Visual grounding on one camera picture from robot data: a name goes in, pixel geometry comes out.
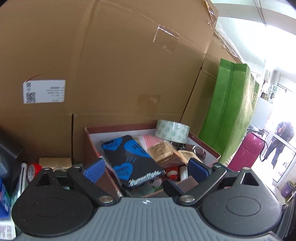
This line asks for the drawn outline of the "sunglasses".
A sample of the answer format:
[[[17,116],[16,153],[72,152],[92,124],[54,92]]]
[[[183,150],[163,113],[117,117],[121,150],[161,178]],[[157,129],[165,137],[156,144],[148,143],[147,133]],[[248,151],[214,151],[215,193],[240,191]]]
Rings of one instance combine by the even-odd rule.
[[[190,151],[193,152],[198,158],[201,160],[204,160],[206,157],[206,152],[204,149],[200,148],[199,146],[196,145],[191,145],[191,144],[182,144],[182,143],[177,143],[177,142],[171,142],[171,144],[177,149],[177,150],[182,150],[182,151]]]

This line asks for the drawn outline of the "brown sachet packet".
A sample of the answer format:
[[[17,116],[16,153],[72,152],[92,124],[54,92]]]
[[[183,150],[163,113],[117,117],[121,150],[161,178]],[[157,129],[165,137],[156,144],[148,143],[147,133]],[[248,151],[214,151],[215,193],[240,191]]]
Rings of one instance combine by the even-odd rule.
[[[163,168],[173,168],[185,164],[184,158],[167,141],[162,141],[149,147],[147,152]]]

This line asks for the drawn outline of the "black blue hearts phone case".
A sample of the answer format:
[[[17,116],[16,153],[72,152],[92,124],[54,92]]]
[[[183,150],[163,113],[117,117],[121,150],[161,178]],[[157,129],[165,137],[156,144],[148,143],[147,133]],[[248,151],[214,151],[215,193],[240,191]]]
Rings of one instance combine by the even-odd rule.
[[[130,135],[103,142],[101,148],[116,177],[125,188],[135,188],[165,173],[165,170]]]

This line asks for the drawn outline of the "maroon cardboard box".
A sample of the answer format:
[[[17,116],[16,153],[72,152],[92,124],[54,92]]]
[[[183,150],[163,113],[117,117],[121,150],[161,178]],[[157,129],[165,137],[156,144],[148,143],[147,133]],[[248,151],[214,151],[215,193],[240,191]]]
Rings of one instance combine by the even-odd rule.
[[[156,137],[155,123],[85,128],[85,132],[91,151],[113,174],[111,194],[128,195],[163,178],[166,169],[187,163],[164,135]]]

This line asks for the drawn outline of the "red tape roll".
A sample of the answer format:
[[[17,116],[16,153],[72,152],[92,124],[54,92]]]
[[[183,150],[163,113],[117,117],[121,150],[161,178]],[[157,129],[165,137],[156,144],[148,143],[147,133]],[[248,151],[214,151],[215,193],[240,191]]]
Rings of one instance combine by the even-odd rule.
[[[42,166],[38,163],[32,163],[27,169],[27,181],[31,183],[37,174],[42,170]]]

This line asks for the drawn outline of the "pink thermos bottle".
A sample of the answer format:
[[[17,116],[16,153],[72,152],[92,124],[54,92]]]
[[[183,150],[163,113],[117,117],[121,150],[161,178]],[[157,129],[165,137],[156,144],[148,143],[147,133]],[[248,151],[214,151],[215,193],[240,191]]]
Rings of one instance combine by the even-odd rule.
[[[251,168],[262,153],[265,142],[256,132],[249,132],[230,161],[228,168],[240,171],[244,167]]]

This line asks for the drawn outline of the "green fabric bag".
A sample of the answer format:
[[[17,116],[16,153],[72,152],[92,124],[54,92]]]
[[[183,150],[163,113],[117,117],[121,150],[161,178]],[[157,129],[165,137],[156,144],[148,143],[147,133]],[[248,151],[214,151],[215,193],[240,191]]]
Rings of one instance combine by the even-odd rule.
[[[221,59],[209,111],[199,139],[220,154],[224,164],[243,140],[257,104],[260,85],[247,64]]]

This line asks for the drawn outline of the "black product box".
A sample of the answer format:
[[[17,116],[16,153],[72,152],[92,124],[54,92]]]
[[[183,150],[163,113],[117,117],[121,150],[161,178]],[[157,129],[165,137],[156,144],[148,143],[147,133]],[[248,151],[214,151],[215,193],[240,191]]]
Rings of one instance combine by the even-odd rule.
[[[25,148],[2,129],[0,139],[1,180],[11,196],[19,180]]]

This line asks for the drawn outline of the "person in doorway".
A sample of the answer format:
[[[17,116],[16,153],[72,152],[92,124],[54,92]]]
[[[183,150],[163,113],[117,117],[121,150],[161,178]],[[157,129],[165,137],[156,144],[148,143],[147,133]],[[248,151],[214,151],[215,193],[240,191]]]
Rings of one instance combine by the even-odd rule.
[[[281,122],[278,124],[275,134],[282,138],[284,141],[289,143],[291,139],[294,137],[295,132],[293,129],[293,125],[291,122]],[[266,154],[264,155],[263,160],[267,160],[269,155],[275,150],[274,157],[271,161],[271,164],[273,168],[275,168],[276,163],[278,162],[279,155],[283,152],[283,149],[285,148],[285,144],[281,142],[276,137],[273,137],[271,140],[271,144],[268,146]]]

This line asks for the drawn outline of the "large cardboard box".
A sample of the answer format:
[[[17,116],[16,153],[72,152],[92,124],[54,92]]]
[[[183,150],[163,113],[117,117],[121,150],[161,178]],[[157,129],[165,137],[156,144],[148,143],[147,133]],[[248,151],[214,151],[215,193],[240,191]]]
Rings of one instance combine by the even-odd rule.
[[[198,134],[221,59],[212,1],[6,1],[1,129],[82,162],[85,129],[185,123]]]

